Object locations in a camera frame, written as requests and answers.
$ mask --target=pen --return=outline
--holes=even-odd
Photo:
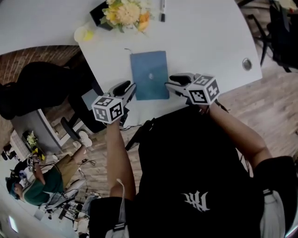
[[[162,17],[161,22],[166,21],[166,0],[162,0]]]

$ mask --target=blue book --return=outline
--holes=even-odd
[[[167,56],[165,51],[130,55],[137,100],[169,99]]]

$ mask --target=yellow flowers on desk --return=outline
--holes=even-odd
[[[108,23],[124,33],[124,28],[136,28],[144,32],[150,21],[150,9],[139,0],[107,0],[108,8],[103,9],[105,16],[101,24]]]

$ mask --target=person in green shirt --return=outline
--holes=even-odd
[[[13,180],[7,181],[7,190],[15,198],[24,202],[40,206],[49,200],[52,193],[63,193],[72,176],[77,172],[84,159],[86,148],[92,145],[91,139],[84,131],[80,131],[81,147],[71,157],[69,155],[62,158],[48,172],[42,173],[36,156],[33,156],[35,180],[23,187]]]

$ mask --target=cup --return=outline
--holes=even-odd
[[[94,33],[86,27],[81,26],[74,32],[74,40],[78,43],[88,41],[93,38]]]

